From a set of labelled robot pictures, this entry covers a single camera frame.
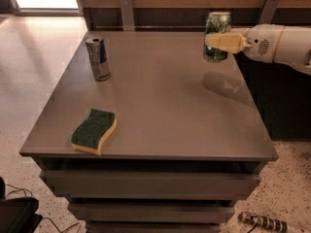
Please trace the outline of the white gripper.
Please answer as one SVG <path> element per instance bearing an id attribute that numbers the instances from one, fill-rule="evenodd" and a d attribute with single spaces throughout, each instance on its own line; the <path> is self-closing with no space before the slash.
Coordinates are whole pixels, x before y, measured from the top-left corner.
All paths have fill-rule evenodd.
<path id="1" fill-rule="evenodd" d="M 275 24 L 260 24 L 251 29 L 232 28 L 231 32 L 207 34 L 205 44 L 230 53 L 244 50 L 252 60 L 271 63 L 283 31 L 284 26 Z"/>

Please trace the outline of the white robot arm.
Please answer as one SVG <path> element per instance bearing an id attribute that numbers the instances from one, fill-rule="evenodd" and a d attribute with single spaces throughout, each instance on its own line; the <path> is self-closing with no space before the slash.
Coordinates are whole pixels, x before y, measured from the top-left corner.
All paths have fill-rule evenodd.
<path id="1" fill-rule="evenodd" d="M 254 61 L 280 63 L 311 75 L 310 27 L 259 24 L 233 28 L 224 33 L 208 33 L 205 44 L 230 53 L 242 51 Z"/>

